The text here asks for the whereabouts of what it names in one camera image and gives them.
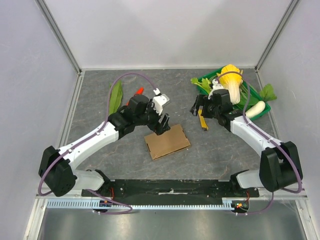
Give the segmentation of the yellow utility knife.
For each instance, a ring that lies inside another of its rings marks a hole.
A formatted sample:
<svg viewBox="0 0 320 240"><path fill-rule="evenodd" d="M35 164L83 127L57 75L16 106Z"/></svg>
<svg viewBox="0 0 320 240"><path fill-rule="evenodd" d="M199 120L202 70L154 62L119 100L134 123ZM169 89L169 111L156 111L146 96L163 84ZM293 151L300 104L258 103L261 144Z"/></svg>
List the yellow utility knife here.
<svg viewBox="0 0 320 240"><path fill-rule="evenodd" d="M198 117L199 117L199 121L200 121L200 125L201 125L201 128L204 130L204 131L208 131L209 130L209 127L208 125L206 124L206 121L205 121L205 118L202 116L202 109L199 108L198 110Z"/></svg>

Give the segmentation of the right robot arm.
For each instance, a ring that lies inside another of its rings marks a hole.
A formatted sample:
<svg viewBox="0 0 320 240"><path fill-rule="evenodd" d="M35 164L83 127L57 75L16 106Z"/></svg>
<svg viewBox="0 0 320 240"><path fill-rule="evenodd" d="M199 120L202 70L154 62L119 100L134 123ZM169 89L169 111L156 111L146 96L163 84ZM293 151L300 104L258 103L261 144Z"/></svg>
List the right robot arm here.
<svg viewBox="0 0 320 240"><path fill-rule="evenodd" d="M248 188L265 188L269 192L288 190L297 183L302 190L303 172L297 146L272 137L257 127L244 112L234 109L226 89L215 90L212 95L197 95L190 112L207 119L216 119L229 132L244 140L260 157L259 168L233 174L235 181L229 191L242 196Z"/></svg>

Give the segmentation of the brown cardboard express box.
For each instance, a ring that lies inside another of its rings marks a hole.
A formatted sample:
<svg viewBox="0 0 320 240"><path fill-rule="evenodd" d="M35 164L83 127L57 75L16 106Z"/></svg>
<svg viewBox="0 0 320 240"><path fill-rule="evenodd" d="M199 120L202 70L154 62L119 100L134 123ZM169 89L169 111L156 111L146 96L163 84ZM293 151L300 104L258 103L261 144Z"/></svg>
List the brown cardboard express box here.
<svg viewBox="0 0 320 240"><path fill-rule="evenodd" d="M161 135L149 134L144 140L153 161L191 146L180 124L171 126Z"/></svg>

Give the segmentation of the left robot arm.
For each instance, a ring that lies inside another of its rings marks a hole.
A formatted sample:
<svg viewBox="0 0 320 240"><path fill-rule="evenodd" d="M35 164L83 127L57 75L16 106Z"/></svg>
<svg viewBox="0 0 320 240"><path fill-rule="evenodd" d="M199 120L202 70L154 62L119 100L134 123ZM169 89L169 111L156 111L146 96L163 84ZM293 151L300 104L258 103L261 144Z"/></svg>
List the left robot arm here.
<svg viewBox="0 0 320 240"><path fill-rule="evenodd" d="M99 197L110 191L109 179L101 170L84 171L77 167L101 148L132 133L137 126L147 126L156 135L170 129L169 115L163 114L169 102L165 94L152 99L139 94L130 98L127 105L112 113L96 129L59 149L53 146L43 151L38 174L40 182L46 184L57 197L72 189L91 189Z"/></svg>

